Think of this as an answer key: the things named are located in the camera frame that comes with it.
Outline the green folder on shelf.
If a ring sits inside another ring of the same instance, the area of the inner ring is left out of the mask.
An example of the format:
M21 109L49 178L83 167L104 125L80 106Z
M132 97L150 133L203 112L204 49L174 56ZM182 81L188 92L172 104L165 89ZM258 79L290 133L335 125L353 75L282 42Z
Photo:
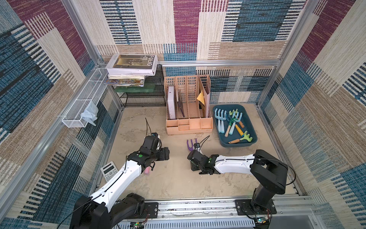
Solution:
M155 89L154 83L146 83L143 87L140 86L118 86L114 90L117 93L151 93Z

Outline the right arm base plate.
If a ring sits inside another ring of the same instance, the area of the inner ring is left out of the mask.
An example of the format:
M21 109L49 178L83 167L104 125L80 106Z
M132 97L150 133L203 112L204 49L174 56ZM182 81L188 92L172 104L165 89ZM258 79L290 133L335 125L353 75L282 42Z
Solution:
M234 203L237 214L239 216L277 214L277 210L272 199L265 207L261 207L255 204L252 205L252 201L250 199L236 199Z

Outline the black mesh shelf rack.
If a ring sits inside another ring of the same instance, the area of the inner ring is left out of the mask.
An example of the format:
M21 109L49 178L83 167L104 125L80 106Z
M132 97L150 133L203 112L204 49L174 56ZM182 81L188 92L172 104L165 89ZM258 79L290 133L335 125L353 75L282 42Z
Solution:
M143 87L115 86L114 91L124 107L166 106L164 74L161 65L158 65L154 76L145 78Z

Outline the crumpled plastic bag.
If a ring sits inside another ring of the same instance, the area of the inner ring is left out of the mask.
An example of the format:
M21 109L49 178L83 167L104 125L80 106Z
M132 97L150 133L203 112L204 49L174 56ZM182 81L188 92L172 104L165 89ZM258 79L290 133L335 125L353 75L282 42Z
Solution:
M96 126L95 121L98 119L97 114L99 112L98 107L95 105L93 101L85 108L84 112L81 113L81 119L91 124L92 126Z

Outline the white calculator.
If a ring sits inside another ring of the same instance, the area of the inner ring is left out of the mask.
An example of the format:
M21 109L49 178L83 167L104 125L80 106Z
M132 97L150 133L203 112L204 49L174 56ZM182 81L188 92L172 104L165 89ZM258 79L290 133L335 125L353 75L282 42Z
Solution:
M105 181L108 182L118 173L118 169L114 162L111 161L101 167L101 172Z

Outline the green rake wooden handle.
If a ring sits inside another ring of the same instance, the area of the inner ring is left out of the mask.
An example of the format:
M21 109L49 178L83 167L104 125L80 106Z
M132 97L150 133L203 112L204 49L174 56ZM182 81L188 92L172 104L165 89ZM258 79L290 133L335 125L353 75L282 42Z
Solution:
M230 129L231 129L231 126L232 126L232 124L233 124L234 121L235 121L234 118L231 118L230 119L229 124L228 124L228 127L227 127L226 132L225 132L225 137L228 137L229 132L230 132Z

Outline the teal plastic storage box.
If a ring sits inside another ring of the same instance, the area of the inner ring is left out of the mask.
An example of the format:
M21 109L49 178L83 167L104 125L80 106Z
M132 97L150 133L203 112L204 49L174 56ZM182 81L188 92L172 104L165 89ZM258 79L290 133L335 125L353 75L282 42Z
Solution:
M254 127L243 106L216 105L212 108L212 112L222 147L248 147L257 142Z

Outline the large light blue rake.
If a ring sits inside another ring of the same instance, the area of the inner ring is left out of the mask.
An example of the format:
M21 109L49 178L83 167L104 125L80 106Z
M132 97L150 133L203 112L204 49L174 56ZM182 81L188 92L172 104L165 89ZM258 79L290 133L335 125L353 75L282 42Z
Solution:
M234 127L235 127L236 123L238 123L238 120L237 120L237 119L235 119L235 121L233 122L233 124L232 124L232 126L231 126L231 129L230 129L230 132L229 132L229 135L232 135L232 134L233 134L233 132L234 132Z

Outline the white folio book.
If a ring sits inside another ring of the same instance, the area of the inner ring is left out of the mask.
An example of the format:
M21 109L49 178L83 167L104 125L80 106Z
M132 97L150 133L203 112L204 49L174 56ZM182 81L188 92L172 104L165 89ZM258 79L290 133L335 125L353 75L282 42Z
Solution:
M106 69L112 75L155 75L158 65L157 55L114 54Z

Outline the yellow paper folder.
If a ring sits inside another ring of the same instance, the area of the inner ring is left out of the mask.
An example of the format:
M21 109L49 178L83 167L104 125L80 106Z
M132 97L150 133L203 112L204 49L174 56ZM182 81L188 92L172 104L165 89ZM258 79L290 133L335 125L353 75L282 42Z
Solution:
M199 93L199 95L196 98L203 106L205 106L205 96L203 91Z

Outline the white grey book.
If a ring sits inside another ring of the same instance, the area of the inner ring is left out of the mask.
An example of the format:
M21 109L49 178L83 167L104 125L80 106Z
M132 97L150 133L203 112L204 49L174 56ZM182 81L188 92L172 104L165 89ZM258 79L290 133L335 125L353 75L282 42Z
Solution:
M174 86L168 86L167 107L169 119L176 119Z

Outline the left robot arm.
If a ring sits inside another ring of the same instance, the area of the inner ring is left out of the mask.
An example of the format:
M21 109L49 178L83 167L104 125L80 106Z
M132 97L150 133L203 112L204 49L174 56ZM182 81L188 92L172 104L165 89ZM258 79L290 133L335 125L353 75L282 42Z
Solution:
M71 229L111 229L122 220L144 215L144 198L130 193L118 198L145 171L153 171L157 161L169 159L169 149L162 146L157 133L145 137L139 150L132 152L125 165L89 197L80 197L71 214Z

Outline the purple rake pink handle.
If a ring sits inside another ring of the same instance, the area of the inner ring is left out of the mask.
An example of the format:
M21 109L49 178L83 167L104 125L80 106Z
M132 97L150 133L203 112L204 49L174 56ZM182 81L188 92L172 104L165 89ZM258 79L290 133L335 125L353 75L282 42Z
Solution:
M186 144L187 144L187 148L189 151L193 151L196 149L196 147L198 146L198 142L197 142L197 139L188 139L186 141Z
M150 173L151 173L151 167L147 167L147 168L144 170L144 174L149 175Z

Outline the pink plastic desk organizer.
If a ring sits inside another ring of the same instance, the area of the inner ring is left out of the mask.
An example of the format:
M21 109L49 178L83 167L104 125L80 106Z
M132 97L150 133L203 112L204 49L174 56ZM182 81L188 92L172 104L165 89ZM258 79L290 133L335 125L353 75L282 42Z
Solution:
M166 130L168 135L210 133L214 127L213 117L204 115L204 106L196 99L199 95L200 75L167 76L164 78L166 101ZM176 119L169 119L167 107L168 86L175 89ZM185 117L178 107L178 90L181 90Z

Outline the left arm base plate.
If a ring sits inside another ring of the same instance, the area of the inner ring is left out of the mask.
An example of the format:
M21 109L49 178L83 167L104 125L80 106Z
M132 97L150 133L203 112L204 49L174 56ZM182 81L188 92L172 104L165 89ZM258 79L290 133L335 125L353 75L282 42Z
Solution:
M156 219L158 217L159 203L158 202L146 202L142 207L138 209L136 213L137 219Z

